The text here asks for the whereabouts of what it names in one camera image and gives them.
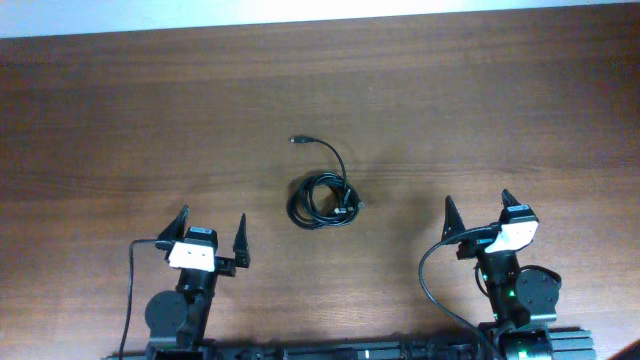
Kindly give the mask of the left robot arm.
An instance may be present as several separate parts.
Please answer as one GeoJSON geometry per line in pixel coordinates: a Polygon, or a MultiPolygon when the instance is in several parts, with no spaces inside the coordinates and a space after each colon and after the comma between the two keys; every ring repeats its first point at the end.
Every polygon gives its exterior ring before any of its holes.
{"type": "Polygon", "coordinates": [[[173,290],[157,293],[146,306],[148,359],[214,359],[215,346],[205,332],[217,281],[250,267],[245,216],[235,235],[233,255],[224,257],[217,254],[216,231],[189,227],[188,215],[189,207],[184,206],[155,241],[169,267],[180,274],[173,290]]]}

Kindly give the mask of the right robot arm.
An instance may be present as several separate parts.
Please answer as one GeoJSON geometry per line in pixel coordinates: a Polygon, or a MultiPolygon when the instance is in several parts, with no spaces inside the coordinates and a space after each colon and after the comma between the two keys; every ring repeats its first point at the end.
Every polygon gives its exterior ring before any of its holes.
{"type": "Polygon", "coordinates": [[[492,323],[479,326],[490,348],[505,359],[551,359],[548,325],[557,319],[562,279],[547,268],[519,264],[517,253],[532,244],[539,219],[508,190],[501,198],[497,221],[466,228],[448,196],[441,239],[458,247],[459,260],[476,261],[478,281],[485,286],[494,314],[492,323]]]}

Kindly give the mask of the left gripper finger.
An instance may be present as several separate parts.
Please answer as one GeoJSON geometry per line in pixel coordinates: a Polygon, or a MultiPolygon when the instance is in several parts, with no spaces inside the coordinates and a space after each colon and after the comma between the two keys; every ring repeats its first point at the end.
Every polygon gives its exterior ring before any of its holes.
{"type": "Polygon", "coordinates": [[[247,218],[243,213],[236,233],[233,252],[235,255],[235,265],[240,268],[250,267],[250,252],[247,238],[247,218]]]}
{"type": "Polygon", "coordinates": [[[189,216],[189,206],[184,205],[178,215],[169,225],[158,235],[160,241],[170,241],[183,239],[186,232],[186,225],[189,216]]]}

